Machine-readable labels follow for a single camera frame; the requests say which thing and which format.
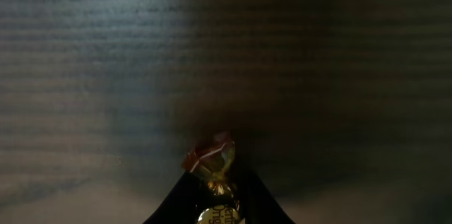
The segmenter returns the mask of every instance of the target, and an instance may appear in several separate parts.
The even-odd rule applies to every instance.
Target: wooden surface
[[[141,223],[201,137],[297,223],[440,223],[452,0],[0,0],[0,222]]]

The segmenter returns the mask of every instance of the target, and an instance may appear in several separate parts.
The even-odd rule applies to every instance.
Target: wooden table
[[[451,15],[452,0],[0,0],[0,220],[141,223],[225,129],[298,223],[442,218]]]

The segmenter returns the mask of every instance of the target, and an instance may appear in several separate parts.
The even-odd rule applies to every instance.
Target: gold foil
[[[238,224],[239,213],[230,207],[215,206],[202,212],[197,224]]]

